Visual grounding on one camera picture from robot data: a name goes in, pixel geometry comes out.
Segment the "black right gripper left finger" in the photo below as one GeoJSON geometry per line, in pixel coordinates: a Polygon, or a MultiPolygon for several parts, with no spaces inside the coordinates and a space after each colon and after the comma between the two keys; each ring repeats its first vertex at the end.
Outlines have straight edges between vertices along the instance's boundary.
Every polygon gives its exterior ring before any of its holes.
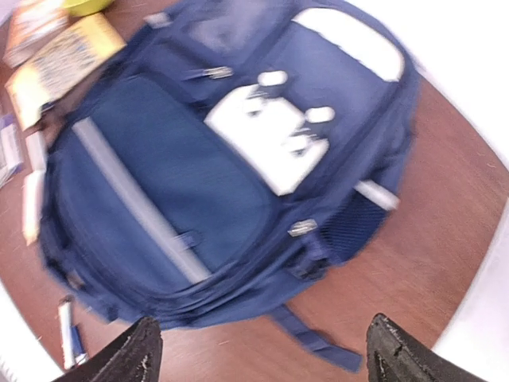
{"type": "Polygon", "coordinates": [[[60,382],[158,382],[163,340],[159,322],[136,321],[84,364],[59,377],[60,382]]]}

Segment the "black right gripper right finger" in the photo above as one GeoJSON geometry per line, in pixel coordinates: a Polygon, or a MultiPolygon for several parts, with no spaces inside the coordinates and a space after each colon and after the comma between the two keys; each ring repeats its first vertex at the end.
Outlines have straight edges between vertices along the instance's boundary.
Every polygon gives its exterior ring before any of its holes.
{"type": "Polygon", "coordinates": [[[373,317],[367,329],[367,373],[369,382],[477,380],[381,313],[373,317]]]}

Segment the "blue capped white pen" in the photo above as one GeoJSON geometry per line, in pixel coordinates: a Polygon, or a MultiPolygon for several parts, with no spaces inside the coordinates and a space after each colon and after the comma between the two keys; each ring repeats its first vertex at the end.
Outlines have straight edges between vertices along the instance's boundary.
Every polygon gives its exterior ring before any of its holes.
{"type": "Polygon", "coordinates": [[[80,334],[80,328],[78,325],[71,327],[72,333],[72,349],[75,357],[75,363],[81,365],[88,361],[88,352],[84,347],[84,343],[80,334]]]}

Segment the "black capped white pen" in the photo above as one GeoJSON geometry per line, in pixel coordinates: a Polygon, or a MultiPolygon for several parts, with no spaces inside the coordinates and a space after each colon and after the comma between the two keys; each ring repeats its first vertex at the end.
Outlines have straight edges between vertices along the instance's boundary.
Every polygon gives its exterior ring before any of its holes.
{"type": "Polygon", "coordinates": [[[76,365],[72,340],[72,302],[72,296],[68,295],[60,301],[58,306],[61,348],[65,370],[69,370],[76,365]]]}

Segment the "navy blue backpack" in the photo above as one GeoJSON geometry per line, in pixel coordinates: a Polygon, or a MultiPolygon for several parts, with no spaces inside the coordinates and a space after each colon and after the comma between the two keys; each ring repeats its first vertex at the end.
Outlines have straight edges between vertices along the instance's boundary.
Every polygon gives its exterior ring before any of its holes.
{"type": "Polygon", "coordinates": [[[108,321],[270,315],[350,372],[288,301],[398,206],[419,74],[346,1],[180,1],[152,14],[48,152],[46,270],[108,321]]]}

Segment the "red capped white marker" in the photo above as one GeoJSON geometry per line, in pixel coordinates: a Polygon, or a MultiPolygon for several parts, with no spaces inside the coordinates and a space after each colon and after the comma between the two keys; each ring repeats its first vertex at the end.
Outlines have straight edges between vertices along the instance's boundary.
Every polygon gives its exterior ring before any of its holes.
{"type": "Polygon", "coordinates": [[[44,135],[37,131],[25,138],[32,171],[45,172],[47,169],[47,146],[44,135]]]}

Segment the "yellow paperback book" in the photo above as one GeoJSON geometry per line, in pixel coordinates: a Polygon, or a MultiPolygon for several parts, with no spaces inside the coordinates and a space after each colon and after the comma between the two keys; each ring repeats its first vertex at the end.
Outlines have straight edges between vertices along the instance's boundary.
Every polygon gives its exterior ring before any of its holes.
{"type": "Polygon", "coordinates": [[[54,37],[6,83],[21,129],[33,127],[46,106],[69,93],[125,45],[101,13],[80,19],[54,37]]]}

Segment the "orange comic paperback book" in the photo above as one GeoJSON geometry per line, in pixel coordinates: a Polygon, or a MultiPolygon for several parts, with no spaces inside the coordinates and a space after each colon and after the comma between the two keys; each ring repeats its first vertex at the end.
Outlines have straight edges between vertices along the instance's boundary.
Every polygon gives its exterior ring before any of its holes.
{"type": "Polygon", "coordinates": [[[23,64],[68,25],[63,1],[19,1],[10,19],[3,61],[11,68],[23,64]]]}

